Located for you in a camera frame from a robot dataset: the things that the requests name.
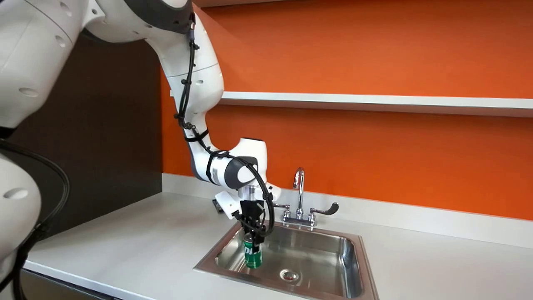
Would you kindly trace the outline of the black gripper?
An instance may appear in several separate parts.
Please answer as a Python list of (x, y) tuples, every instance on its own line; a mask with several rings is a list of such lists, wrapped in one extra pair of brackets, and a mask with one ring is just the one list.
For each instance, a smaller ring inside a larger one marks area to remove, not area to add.
[(242, 207), (242, 215), (240, 215), (240, 223), (244, 225), (244, 247), (245, 248), (254, 248), (260, 247), (265, 242), (265, 222), (264, 222), (264, 213), (265, 207), (262, 200), (244, 200), (240, 203)]

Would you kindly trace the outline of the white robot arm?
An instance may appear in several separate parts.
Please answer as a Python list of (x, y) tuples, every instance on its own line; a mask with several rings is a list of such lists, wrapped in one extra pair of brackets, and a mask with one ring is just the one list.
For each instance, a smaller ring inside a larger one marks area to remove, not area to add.
[(220, 188), (257, 252), (274, 230), (277, 193), (267, 182), (267, 145), (244, 138), (217, 148), (205, 115), (224, 93), (224, 75), (192, 0), (0, 0), (0, 132), (44, 107), (80, 33), (109, 43), (144, 40), (157, 53), (175, 100), (195, 177)]

